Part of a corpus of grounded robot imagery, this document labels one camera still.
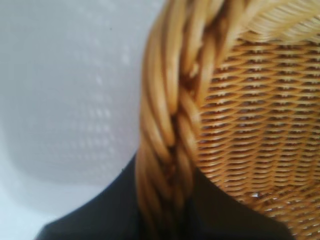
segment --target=white wall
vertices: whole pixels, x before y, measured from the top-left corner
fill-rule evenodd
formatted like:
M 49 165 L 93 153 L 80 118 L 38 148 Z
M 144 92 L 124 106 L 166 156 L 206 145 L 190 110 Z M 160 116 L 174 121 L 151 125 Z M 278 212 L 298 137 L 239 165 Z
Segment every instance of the white wall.
M 143 47 L 162 3 L 1 1 L 0 240 L 31 240 L 130 160 Z

